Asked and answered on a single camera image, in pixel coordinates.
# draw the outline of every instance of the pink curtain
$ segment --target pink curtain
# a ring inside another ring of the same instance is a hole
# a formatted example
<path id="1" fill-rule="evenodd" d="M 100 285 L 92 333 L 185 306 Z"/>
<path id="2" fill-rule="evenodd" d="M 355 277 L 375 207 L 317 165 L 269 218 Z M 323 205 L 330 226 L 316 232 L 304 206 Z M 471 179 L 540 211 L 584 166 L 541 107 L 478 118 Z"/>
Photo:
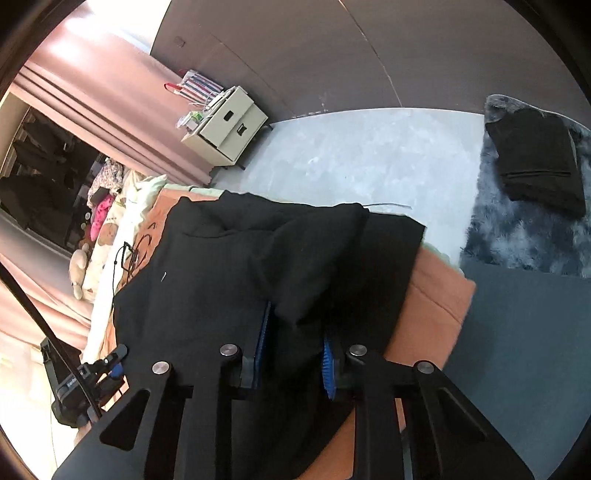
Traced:
<path id="1" fill-rule="evenodd" d="M 10 92 L 134 170 L 208 184 L 212 167 L 175 127 L 189 104 L 164 89 L 179 80 L 82 5 L 43 41 Z"/>
<path id="2" fill-rule="evenodd" d="M 90 329 L 92 305 L 74 298 L 69 257 L 23 231 L 4 212 L 0 212 L 0 251 L 0 261 L 56 335 L 82 350 Z M 38 347 L 43 333 L 2 282 L 0 305 L 0 332 Z"/>

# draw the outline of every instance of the gray floor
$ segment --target gray floor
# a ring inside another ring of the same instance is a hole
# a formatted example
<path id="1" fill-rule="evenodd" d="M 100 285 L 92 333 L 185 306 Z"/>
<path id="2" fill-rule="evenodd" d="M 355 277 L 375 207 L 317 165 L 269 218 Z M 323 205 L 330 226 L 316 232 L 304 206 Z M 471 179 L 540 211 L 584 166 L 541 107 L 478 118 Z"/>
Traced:
<path id="1" fill-rule="evenodd" d="M 329 113 L 275 124 L 212 186 L 324 206 L 398 203 L 425 240 L 457 261 L 476 197 L 483 116 L 414 108 Z"/>

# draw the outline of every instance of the red bag handle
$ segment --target red bag handle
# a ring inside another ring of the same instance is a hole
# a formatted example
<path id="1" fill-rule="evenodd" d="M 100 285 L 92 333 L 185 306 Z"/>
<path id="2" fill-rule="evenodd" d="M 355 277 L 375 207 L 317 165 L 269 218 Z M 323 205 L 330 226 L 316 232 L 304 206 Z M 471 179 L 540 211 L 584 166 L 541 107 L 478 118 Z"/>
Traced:
<path id="1" fill-rule="evenodd" d="M 172 88 L 173 90 L 175 90 L 176 92 L 180 92 L 180 91 L 183 89 L 182 87 L 179 87 L 179 86 L 178 86 L 177 84 L 175 84 L 175 83 L 170 83 L 170 82 L 167 82 L 167 83 L 165 83 L 165 84 L 164 84 L 164 90 L 166 90 L 167 92 L 170 92 L 170 93 L 174 93 L 174 92 L 171 92 L 171 91 L 168 89 L 168 87 L 171 87 L 171 88 Z"/>

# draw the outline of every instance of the gray fluffy rug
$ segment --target gray fluffy rug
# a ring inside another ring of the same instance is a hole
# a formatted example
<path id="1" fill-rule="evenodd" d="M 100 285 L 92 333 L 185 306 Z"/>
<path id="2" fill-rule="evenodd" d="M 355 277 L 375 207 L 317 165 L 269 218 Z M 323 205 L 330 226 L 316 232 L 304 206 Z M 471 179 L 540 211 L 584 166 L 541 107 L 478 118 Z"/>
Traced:
<path id="1" fill-rule="evenodd" d="M 485 123 L 525 107 L 531 108 L 531 105 L 504 95 L 491 95 L 486 99 Z M 571 220 L 535 202 L 509 200 L 499 188 L 494 168 L 498 154 L 485 131 L 478 195 L 463 258 L 477 258 L 508 268 L 591 277 L 591 131 L 570 118 L 558 116 L 570 130 L 576 146 L 586 216 Z"/>

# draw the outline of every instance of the beige teddy bear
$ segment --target beige teddy bear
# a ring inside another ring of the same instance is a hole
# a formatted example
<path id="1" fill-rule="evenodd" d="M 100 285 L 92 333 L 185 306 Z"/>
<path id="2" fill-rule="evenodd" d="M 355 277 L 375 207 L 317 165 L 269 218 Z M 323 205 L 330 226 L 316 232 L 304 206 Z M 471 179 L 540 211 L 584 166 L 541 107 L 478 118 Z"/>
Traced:
<path id="1" fill-rule="evenodd" d="M 86 275 L 86 267 L 88 267 L 89 252 L 90 244 L 84 244 L 82 248 L 72 254 L 70 259 L 70 281 L 76 300 L 82 299 L 82 282 Z"/>

